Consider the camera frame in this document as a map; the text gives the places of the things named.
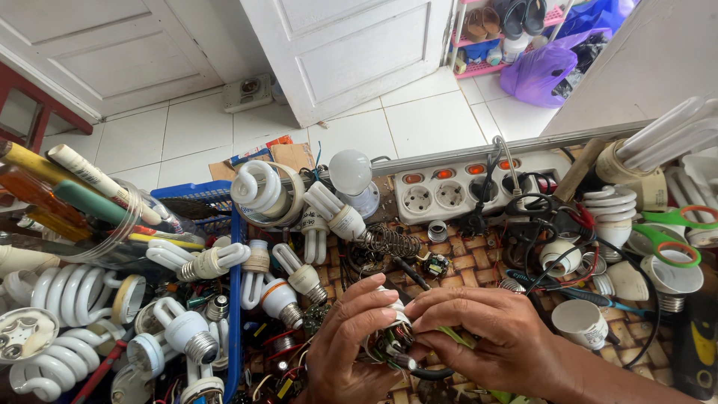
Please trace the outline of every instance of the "shoe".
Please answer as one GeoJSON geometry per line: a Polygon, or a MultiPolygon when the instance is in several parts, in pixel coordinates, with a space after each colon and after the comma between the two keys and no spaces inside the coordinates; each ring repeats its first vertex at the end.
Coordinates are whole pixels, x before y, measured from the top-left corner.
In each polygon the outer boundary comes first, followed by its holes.
{"type": "Polygon", "coordinates": [[[464,18],[462,34],[471,42],[481,42],[486,39],[486,29],[482,26],[483,18],[480,9],[473,9],[464,18]]]}
{"type": "Polygon", "coordinates": [[[486,7],[483,9],[482,15],[484,19],[484,29],[486,30],[486,39],[495,40],[498,38],[499,33],[501,33],[501,20],[498,18],[496,10],[491,7],[486,7]]]}
{"type": "Polygon", "coordinates": [[[523,18],[523,28],[532,37],[544,31],[546,18],[546,0],[528,0],[526,16],[523,18]]]}
{"type": "Polygon", "coordinates": [[[499,16],[501,31],[510,40],[521,38],[521,22],[526,17],[527,0],[494,0],[493,8],[499,16]]]}

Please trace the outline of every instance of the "plastic jar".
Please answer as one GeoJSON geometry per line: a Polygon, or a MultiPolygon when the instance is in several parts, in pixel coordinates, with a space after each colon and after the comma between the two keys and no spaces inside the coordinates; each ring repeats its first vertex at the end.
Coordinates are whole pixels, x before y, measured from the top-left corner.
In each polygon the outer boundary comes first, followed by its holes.
{"type": "MultiPolygon", "coordinates": [[[[148,259],[145,256],[146,244],[128,240],[128,236],[134,232],[134,227],[141,224],[141,215],[144,209],[151,209],[151,206],[155,205],[161,205],[162,208],[164,206],[148,193],[138,190],[132,183],[117,178],[113,178],[113,180],[132,196],[122,222],[107,239],[88,251],[77,255],[59,255],[58,257],[67,262],[88,263],[126,274],[143,275],[148,282],[153,283],[169,279],[174,272],[148,259]]],[[[191,221],[182,221],[182,227],[185,231],[197,232],[197,228],[191,221]]]]}
{"type": "Polygon", "coordinates": [[[503,40],[503,55],[501,60],[507,64],[516,63],[528,47],[528,37],[521,35],[521,38],[517,40],[509,40],[508,38],[503,40]]]}

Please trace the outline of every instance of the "shoe rack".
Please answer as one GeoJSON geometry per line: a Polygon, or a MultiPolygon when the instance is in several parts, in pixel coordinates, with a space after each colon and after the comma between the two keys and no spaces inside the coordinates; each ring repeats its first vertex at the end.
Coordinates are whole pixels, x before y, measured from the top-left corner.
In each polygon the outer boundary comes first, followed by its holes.
{"type": "MultiPolygon", "coordinates": [[[[461,31],[464,27],[464,16],[466,15],[466,6],[469,3],[475,3],[476,1],[480,0],[460,0],[459,5],[459,18],[456,23],[456,29],[452,33],[453,45],[454,49],[452,50],[451,54],[451,70],[454,71],[454,67],[456,65],[456,56],[459,52],[459,48],[466,45],[472,45],[475,43],[485,42],[487,40],[479,41],[479,42],[472,42],[468,38],[466,38],[466,35],[461,35],[461,31]]],[[[571,10],[571,6],[573,5],[574,1],[571,0],[566,5],[565,10],[561,10],[561,7],[558,5],[554,6],[554,8],[546,13],[546,18],[544,18],[544,27],[552,27],[554,25],[559,25],[555,30],[554,33],[558,32],[558,29],[560,29],[561,25],[563,25],[564,20],[566,19],[566,15],[568,15],[569,11],[571,10]]],[[[499,38],[503,39],[504,35],[503,33],[499,34],[499,38]]],[[[533,50],[533,47],[531,46],[531,43],[528,44],[528,47],[526,48],[526,52],[530,52],[533,50]]],[[[500,62],[496,66],[492,66],[488,64],[485,60],[482,60],[481,63],[469,63],[466,66],[466,71],[461,74],[456,74],[456,78],[465,78],[465,77],[472,77],[474,75],[481,75],[486,73],[492,73],[495,71],[499,71],[506,66],[509,66],[509,64],[500,62]]]]}

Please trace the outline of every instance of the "clear plastic container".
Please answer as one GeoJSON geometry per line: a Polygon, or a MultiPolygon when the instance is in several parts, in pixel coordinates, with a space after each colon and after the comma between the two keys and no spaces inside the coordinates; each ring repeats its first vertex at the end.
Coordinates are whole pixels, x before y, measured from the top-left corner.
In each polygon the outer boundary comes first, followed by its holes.
{"type": "Polygon", "coordinates": [[[206,238],[206,236],[191,221],[177,218],[148,193],[141,192],[129,182],[117,178],[113,178],[113,180],[125,188],[132,196],[132,203],[127,207],[127,213],[122,218],[122,222],[107,239],[88,251],[77,255],[60,255],[60,258],[67,262],[84,262],[126,274],[142,275],[148,282],[153,283],[169,279],[174,276],[171,270],[152,262],[145,256],[146,243],[128,239],[129,235],[134,233],[134,227],[141,225],[141,216],[144,209],[151,209],[159,205],[159,208],[155,209],[155,211],[164,209],[165,213],[169,213],[167,218],[163,217],[166,227],[177,228],[177,226],[181,226],[183,231],[193,233],[202,238],[206,238]]]}

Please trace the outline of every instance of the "floor tile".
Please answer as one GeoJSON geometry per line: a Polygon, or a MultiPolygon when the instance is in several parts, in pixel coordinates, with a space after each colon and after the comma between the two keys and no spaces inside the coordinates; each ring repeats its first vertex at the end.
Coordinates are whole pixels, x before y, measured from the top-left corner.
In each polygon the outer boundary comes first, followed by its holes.
{"type": "Polygon", "coordinates": [[[158,188],[186,183],[207,183],[212,180],[209,164],[220,162],[232,157],[232,145],[205,150],[163,161],[159,169],[158,188]]]}
{"type": "Polygon", "coordinates": [[[221,93],[222,87],[223,86],[212,87],[212,88],[208,88],[206,90],[198,91],[196,93],[187,94],[186,96],[173,98],[173,99],[169,100],[169,105],[175,105],[175,104],[179,104],[181,102],[193,100],[196,98],[202,98],[202,97],[206,97],[206,96],[211,96],[212,94],[221,93]]]}
{"type": "Polygon", "coordinates": [[[346,149],[359,150],[370,159],[384,155],[392,160],[397,158],[383,110],[346,116],[328,124],[329,129],[319,125],[309,127],[309,140],[315,159],[319,153],[319,142],[322,143],[320,164],[328,165],[337,152],[346,149]]]}
{"type": "Polygon", "coordinates": [[[469,105],[484,102],[484,97],[481,95],[479,86],[476,85],[473,77],[459,79],[459,87],[461,87],[461,91],[464,92],[464,96],[469,105]]]}
{"type": "Polygon", "coordinates": [[[286,132],[279,132],[276,134],[267,134],[262,137],[255,137],[254,139],[245,139],[234,144],[234,155],[243,155],[245,152],[253,150],[255,147],[262,148],[267,142],[275,140],[277,137],[288,134],[292,137],[294,143],[309,143],[309,135],[307,128],[293,129],[286,132]]]}
{"type": "Polygon", "coordinates": [[[458,91],[391,106],[386,117],[399,158],[486,144],[464,95],[458,91]]]}
{"type": "Polygon", "coordinates": [[[299,124],[288,105],[273,102],[234,114],[235,143],[293,129],[299,129],[299,124]]]}
{"type": "Polygon", "coordinates": [[[514,97],[489,101],[486,105],[507,142],[538,137],[558,111],[527,104],[514,97]]]}
{"type": "Polygon", "coordinates": [[[487,142],[491,142],[494,136],[501,134],[486,103],[472,105],[471,112],[474,113],[476,122],[478,122],[479,128],[481,128],[481,132],[483,132],[487,142]]]}
{"type": "Polygon", "coordinates": [[[167,107],[106,122],[95,165],[117,173],[162,159],[167,107]]]}
{"type": "Polygon", "coordinates": [[[155,104],[150,104],[150,105],[146,105],[146,106],[141,106],[141,107],[139,107],[139,108],[131,109],[131,110],[129,110],[129,111],[120,112],[119,114],[114,114],[114,115],[107,116],[107,117],[105,118],[105,121],[107,121],[107,122],[109,122],[109,121],[114,121],[114,120],[116,120],[116,119],[125,118],[125,117],[131,116],[131,115],[141,114],[142,112],[152,111],[152,110],[154,110],[154,109],[160,109],[160,108],[164,108],[164,107],[167,107],[167,106],[169,106],[169,101],[160,101],[160,102],[155,103],[155,104]]]}
{"type": "Polygon", "coordinates": [[[44,156],[46,151],[58,144],[66,144],[83,156],[85,160],[95,164],[95,157],[100,147],[100,140],[102,139],[102,132],[105,125],[106,124],[93,125],[93,131],[90,136],[74,129],[67,133],[45,137],[40,147],[40,155],[44,156]]]}
{"type": "Polygon", "coordinates": [[[387,106],[449,93],[458,89],[459,84],[456,82],[454,73],[448,66],[442,66],[439,70],[426,77],[384,94],[381,96],[381,103],[386,108],[387,106]]]}
{"type": "Polygon", "coordinates": [[[145,165],[143,167],[131,168],[130,170],[120,171],[119,173],[108,174],[112,178],[129,181],[139,189],[151,191],[157,188],[157,180],[159,179],[159,165],[145,165]]]}
{"type": "Polygon", "coordinates": [[[510,94],[504,91],[499,84],[501,73],[491,73],[474,76],[476,85],[481,90],[481,95],[486,101],[497,100],[499,98],[509,97],[510,94]]]}
{"type": "Polygon", "coordinates": [[[375,109],[381,109],[381,100],[379,99],[379,97],[377,97],[371,101],[366,101],[364,104],[359,104],[359,105],[355,106],[354,108],[351,108],[351,109],[348,109],[348,110],[342,112],[341,114],[336,114],[336,115],[332,116],[331,118],[327,119],[327,122],[332,121],[333,119],[339,119],[339,118],[343,118],[343,117],[349,116],[349,115],[356,115],[356,114],[361,114],[362,112],[373,111],[375,109]]]}
{"type": "Polygon", "coordinates": [[[232,144],[232,114],[222,109],[222,94],[170,106],[162,159],[169,160],[232,144]]]}

